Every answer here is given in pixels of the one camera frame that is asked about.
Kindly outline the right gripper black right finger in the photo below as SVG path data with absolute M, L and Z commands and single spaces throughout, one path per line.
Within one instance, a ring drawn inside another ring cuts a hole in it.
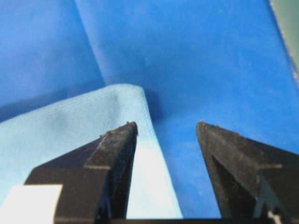
M 203 121 L 196 135 L 221 213 L 212 223 L 298 223 L 297 154 Z

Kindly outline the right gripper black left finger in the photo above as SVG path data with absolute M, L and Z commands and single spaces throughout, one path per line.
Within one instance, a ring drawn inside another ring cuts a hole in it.
M 125 219 L 137 124 L 128 122 L 98 139 L 35 167 L 25 185 L 61 185 L 56 224 L 104 224 Z

